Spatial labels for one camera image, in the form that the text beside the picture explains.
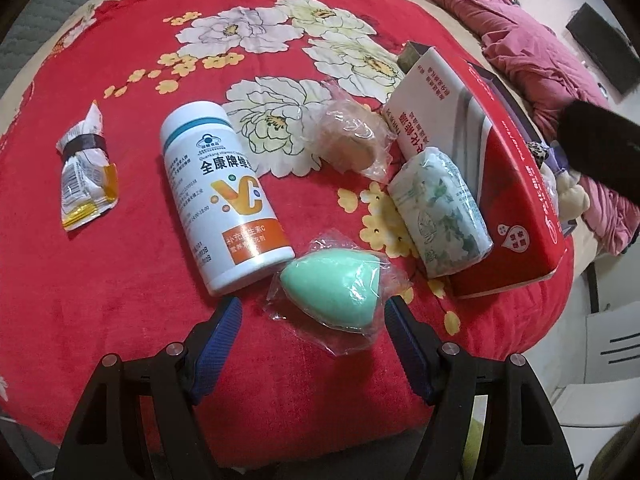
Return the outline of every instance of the blue health food logo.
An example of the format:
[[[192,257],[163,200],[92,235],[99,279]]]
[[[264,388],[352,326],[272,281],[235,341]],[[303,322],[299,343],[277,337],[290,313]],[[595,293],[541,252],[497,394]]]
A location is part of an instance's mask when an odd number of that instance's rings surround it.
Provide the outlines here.
[[[196,146],[199,148],[212,148],[220,144],[220,138],[214,137],[211,134],[204,134],[202,138],[196,142]]]

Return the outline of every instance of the black band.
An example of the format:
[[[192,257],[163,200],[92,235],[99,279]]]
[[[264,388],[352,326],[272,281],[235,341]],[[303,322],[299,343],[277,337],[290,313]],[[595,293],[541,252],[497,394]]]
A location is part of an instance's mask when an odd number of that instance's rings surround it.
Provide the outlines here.
[[[77,152],[91,148],[100,148],[104,151],[107,158],[109,158],[109,153],[107,153],[107,142],[104,140],[103,136],[96,134],[82,134],[78,135],[75,139],[71,139],[66,144],[65,149],[62,150],[62,161],[66,162]]]

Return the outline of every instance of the white cap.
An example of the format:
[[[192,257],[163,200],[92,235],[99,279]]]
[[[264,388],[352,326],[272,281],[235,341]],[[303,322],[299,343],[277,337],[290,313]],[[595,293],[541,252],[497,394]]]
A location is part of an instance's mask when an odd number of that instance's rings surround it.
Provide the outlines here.
[[[229,121],[229,117],[222,106],[211,101],[194,101],[176,108],[164,120],[160,127],[160,149],[164,151],[169,136],[178,128],[190,121],[201,118],[215,118],[225,121],[233,131],[231,121]]]

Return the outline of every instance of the white cable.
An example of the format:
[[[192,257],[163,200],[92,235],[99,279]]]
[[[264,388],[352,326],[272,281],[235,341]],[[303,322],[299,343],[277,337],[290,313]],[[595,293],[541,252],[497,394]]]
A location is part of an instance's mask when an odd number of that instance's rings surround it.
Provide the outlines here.
[[[40,475],[46,475],[47,473],[53,473],[53,471],[55,470],[55,467],[52,467],[51,469],[43,469],[42,471],[38,471],[37,473],[34,473],[32,476],[33,478],[37,478]]]

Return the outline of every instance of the gray quilted fabric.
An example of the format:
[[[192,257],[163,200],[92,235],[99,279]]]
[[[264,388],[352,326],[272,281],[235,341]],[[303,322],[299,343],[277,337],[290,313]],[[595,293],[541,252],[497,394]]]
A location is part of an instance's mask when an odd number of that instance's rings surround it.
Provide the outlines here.
[[[87,0],[30,0],[0,43],[0,95],[20,69]]]

